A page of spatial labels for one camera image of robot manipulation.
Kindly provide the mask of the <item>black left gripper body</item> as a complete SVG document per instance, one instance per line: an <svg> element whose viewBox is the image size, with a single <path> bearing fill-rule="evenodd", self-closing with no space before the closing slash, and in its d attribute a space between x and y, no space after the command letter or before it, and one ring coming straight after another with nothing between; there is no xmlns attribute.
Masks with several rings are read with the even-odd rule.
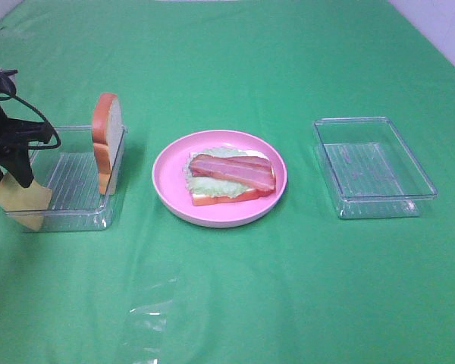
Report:
<svg viewBox="0 0 455 364"><path fill-rule="evenodd" d="M38 122L10 118L0 106L0 151L50 149L50 122L46 116L22 98L18 96L11 98L26 106L42 120Z"/></svg>

